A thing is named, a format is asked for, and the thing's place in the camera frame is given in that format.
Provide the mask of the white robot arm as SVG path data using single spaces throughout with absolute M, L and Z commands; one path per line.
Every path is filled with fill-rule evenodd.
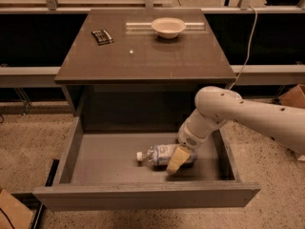
M 212 132 L 235 121 L 294 152 L 305 155 L 305 110 L 245 100 L 240 94 L 214 86 L 204 87 L 194 98 L 195 109 L 178 131 L 179 146 L 167 173 L 173 175 L 200 148 Z

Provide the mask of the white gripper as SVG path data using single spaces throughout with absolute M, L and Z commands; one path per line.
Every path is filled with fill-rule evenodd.
M 177 170 L 191 156 L 191 150 L 201 147 L 208 137 L 216 130 L 219 130 L 226 120 L 211 118 L 201 114 L 195 109 L 191 115 L 181 125 L 177 137 L 178 142 L 183 146 L 178 146 L 169 160 L 166 172 L 174 175 Z

